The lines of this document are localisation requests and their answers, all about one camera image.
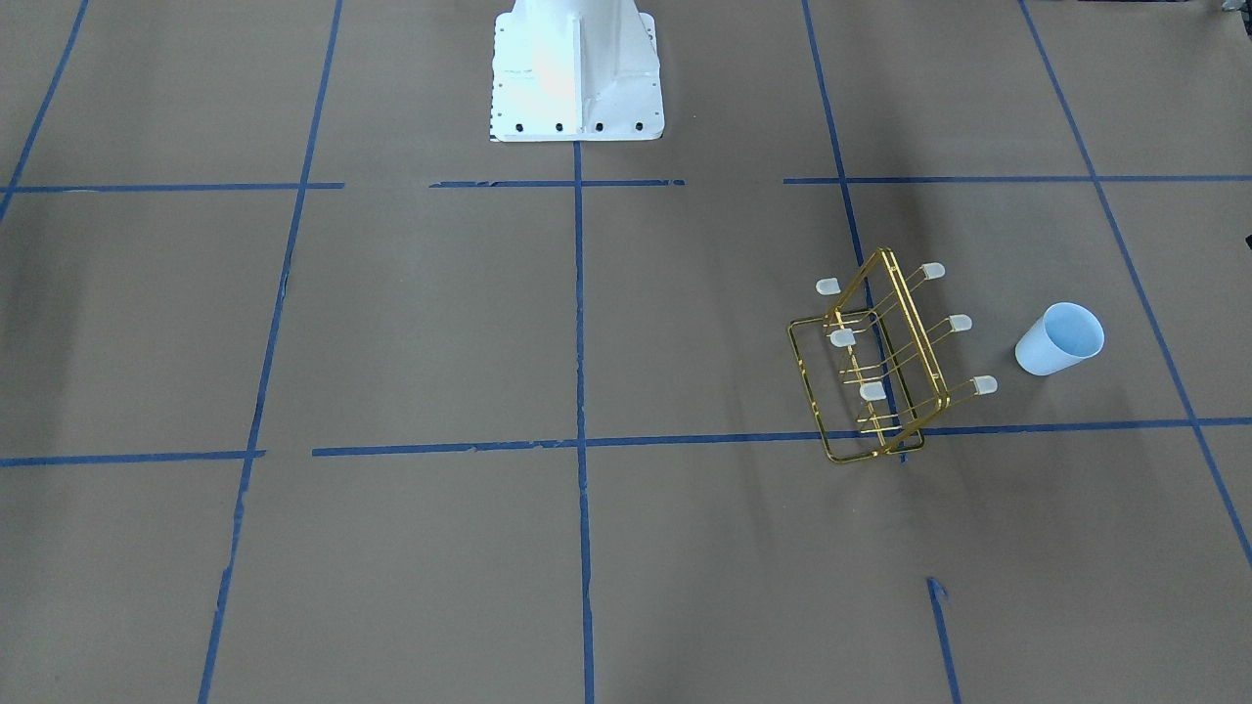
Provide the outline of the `light blue plastic cup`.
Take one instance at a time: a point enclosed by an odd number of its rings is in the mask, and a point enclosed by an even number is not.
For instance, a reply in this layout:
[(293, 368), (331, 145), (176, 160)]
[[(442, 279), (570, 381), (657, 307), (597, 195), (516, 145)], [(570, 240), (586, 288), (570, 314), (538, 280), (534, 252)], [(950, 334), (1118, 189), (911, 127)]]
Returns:
[(1014, 347), (1020, 370), (1037, 377), (1060, 373), (1101, 353), (1106, 332), (1096, 313), (1073, 302), (1050, 304)]

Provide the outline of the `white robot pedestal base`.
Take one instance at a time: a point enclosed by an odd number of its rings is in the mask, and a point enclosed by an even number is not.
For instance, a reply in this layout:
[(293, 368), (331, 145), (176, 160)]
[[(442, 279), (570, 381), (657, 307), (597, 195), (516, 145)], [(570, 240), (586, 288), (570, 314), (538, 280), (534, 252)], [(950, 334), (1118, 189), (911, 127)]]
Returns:
[(657, 140), (654, 16), (634, 1), (515, 1), (493, 23), (490, 139)]

